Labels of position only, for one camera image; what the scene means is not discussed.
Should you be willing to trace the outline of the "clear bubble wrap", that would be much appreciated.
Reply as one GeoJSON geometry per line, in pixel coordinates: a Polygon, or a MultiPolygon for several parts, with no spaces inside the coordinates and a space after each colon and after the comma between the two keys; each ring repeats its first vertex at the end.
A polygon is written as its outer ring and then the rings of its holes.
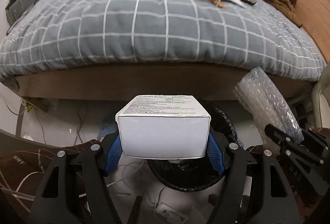
{"type": "Polygon", "coordinates": [[[253,116],[264,145],[273,144],[265,134],[268,124],[287,134],[292,142],[301,143],[304,140],[289,105],[263,69],[252,69],[236,84],[233,92],[240,104],[253,116]]]}

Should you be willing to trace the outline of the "white cardboard box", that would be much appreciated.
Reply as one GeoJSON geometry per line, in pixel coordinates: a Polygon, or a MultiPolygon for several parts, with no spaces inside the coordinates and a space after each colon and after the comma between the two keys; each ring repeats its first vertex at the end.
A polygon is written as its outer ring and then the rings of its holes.
{"type": "Polygon", "coordinates": [[[192,95],[137,95],[115,116],[128,158],[205,156],[211,116],[192,95]]]}

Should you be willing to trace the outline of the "black lined trash bin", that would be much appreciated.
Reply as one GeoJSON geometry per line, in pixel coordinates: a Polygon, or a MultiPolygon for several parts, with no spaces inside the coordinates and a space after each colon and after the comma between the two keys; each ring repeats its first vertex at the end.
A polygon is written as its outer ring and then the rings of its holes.
{"type": "Polygon", "coordinates": [[[156,178],[166,187],[180,192],[199,192],[219,182],[230,163],[227,147],[230,143],[239,144],[234,125],[224,110],[206,100],[201,100],[200,104],[211,116],[205,156],[187,160],[148,160],[156,178]]]}

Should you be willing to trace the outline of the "brown patterned trouser leg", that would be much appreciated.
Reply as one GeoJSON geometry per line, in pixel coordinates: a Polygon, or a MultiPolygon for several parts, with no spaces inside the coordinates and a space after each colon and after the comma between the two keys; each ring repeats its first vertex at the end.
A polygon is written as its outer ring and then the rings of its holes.
{"type": "MultiPolygon", "coordinates": [[[[100,142],[90,140],[80,145],[64,148],[32,148],[5,155],[1,157],[1,188],[35,196],[44,173],[58,151],[65,150],[69,154],[75,154],[83,152],[95,143],[100,142]]],[[[85,193],[82,172],[77,173],[77,191],[79,194],[85,193]]],[[[22,221],[27,223],[32,201],[7,193],[5,193],[5,197],[15,212],[22,218],[22,221]]]]}

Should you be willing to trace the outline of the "white charger on floor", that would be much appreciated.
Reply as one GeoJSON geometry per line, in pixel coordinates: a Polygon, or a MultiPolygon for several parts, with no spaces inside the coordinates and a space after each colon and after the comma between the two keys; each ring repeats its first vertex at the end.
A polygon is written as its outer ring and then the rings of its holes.
{"type": "Polygon", "coordinates": [[[154,209],[154,217],[165,224],[183,224],[189,219],[189,216],[174,210],[165,203],[160,203],[158,207],[154,209]]]}

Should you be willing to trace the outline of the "wooden headboard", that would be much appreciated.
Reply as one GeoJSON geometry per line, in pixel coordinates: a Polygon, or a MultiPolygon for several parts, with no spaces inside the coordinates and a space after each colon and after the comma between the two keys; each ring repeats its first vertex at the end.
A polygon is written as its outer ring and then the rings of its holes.
{"type": "Polygon", "coordinates": [[[297,0],[295,12],[329,62],[329,0],[297,0]]]}

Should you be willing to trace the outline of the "grey checked bed cover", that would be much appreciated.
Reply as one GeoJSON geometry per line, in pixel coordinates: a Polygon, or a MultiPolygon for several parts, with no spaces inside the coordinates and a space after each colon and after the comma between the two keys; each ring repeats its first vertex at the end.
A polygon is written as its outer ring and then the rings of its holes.
{"type": "Polygon", "coordinates": [[[317,45],[273,6],[39,0],[1,42],[1,81],[113,62],[210,62],[317,81],[317,45]]]}

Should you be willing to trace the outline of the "brown wooden bed frame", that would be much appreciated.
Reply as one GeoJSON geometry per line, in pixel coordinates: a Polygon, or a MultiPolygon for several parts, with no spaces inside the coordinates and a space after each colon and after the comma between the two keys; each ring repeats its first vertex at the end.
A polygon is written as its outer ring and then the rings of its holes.
{"type": "Polygon", "coordinates": [[[137,95],[193,95],[234,100],[233,90],[248,71],[203,63],[110,64],[17,76],[27,98],[131,100],[137,95]]]}

